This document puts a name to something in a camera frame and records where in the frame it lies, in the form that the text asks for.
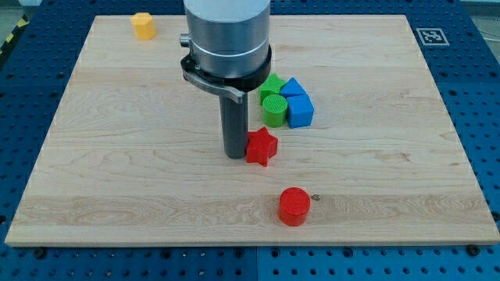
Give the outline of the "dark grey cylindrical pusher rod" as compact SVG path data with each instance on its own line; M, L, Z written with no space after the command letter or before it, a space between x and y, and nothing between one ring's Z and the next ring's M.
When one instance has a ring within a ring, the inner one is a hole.
M220 116L226 156L244 158L248 143L248 95L243 95L241 103L220 98Z

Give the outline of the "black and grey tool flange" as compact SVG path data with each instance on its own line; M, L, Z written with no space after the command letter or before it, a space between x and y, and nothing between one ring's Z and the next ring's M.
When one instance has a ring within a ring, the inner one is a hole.
M255 72L237 78L213 76L203 71L190 55L181 59L180 66L183 78L198 89L242 104L249 91L255 90L266 81L270 74L271 59L272 48L269 45L264 63Z

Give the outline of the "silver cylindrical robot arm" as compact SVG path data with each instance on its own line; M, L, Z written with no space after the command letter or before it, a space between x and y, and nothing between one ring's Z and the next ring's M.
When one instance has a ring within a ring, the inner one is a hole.
M188 32L180 45L183 77L220 100L223 148L243 158L248 143L248 92L270 74L270 0L184 0Z

